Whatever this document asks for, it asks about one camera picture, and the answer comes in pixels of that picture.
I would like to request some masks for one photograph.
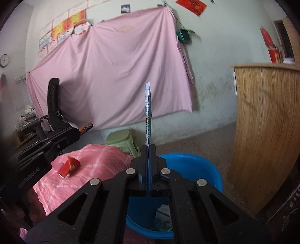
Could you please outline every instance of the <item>wall clock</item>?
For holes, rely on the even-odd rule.
[[[8,62],[9,62],[9,56],[7,54],[2,55],[2,57],[0,58],[0,66],[4,68],[8,65]]]

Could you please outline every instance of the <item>blue plastic basin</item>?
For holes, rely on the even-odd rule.
[[[177,171],[184,178],[196,181],[206,179],[220,192],[223,190],[221,175],[207,159],[186,153],[170,153],[160,157],[166,159],[168,168]],[[155,211],[163,203],[168,204],[167,197],[130,197],[126,224],[139,234],[153,239],[173,239],[173,232],[158,232],[149,230],[153,228]]]

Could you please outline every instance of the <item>silver screw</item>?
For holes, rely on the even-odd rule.
[[[100,180],[98,178],[93,178],[90,180],[91,185],[98,185],[100,183]]]
[[[206,186],[207,181],[205,179],[199,179],[197,180],[197,185],[198,186]]]
[[[133,175],[135,173],[135,169],[134,168],[129,168],[126,170],[126,173],[129,175]]]
[[[168,168],[163,168],[163,169],[161,170],[161,173],[162,173],[163,175],[168,175],[169,173],[171,173],[171,170],[168,169]]]

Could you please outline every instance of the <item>wooden desk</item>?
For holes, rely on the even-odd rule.
[[[228,179],[256,214],[300,153],[300,66],[234,64],[238,116]]]

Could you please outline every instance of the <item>green plastic stool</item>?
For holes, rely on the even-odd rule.
[[[115,146],[124,153],[133,157],[141,156],[141,151],[133,140],[132,134],[128,129],[110,133],[106,138],[106,145]]]

